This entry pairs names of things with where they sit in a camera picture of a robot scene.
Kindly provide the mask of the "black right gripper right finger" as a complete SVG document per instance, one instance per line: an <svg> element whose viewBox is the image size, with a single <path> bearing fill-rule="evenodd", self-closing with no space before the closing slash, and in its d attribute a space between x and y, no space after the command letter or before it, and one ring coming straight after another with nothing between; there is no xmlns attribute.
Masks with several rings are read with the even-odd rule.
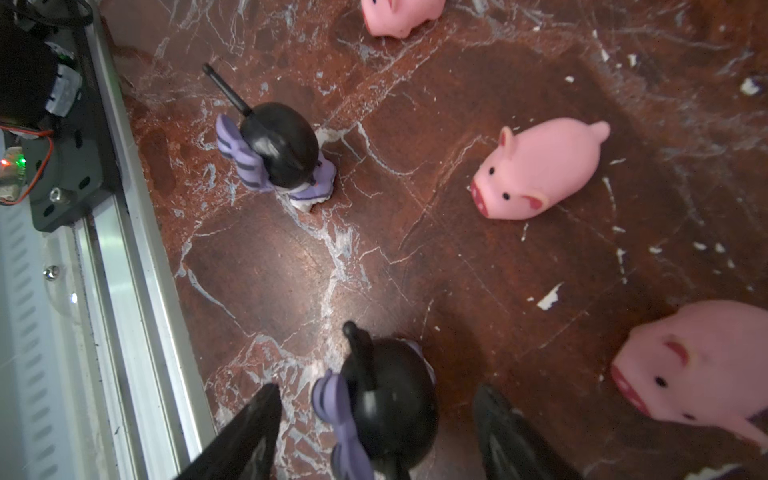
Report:
<svg viewBox="0 0 768 480"><path fill-rule="evenodd" d="M493 386L478 387L472 414L488 479L582 479Z"/></svg>

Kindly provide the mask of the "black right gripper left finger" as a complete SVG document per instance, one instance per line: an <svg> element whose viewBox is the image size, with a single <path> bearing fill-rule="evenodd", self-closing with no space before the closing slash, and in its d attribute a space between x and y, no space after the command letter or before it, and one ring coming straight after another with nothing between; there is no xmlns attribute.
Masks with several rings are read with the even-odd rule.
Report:
<svg viewBox="0 0 768 480"><path fill-rule="evenodd" d="M265 384L177 479L269 479L281 417L279 386Z"/></svg>

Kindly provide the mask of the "dark cartoon figure toy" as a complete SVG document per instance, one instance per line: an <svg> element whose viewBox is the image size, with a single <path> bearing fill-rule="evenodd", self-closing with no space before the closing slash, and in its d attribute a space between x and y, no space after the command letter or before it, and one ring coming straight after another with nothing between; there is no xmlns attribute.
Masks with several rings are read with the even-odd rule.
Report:
<svg viewBox="0 0 768 480"><path fill-rule="evenodd" d="M350 354L340 372L327 370L312 387L317 417L336 438L336 479L408 479L430 452L439 424L434 369L420 345L377 338L344 323Z"/></svg>
<svg viewBox="0 0 768 480"><path fill-rule="evenodd" d="M210 64L202 70L243 116L237 124L220 114L215 123L218 150L234 163L240 183L253 192L275 192L305 213L329 200L337 168L324 157L309 122L283 103L251 107Z"/></svg>

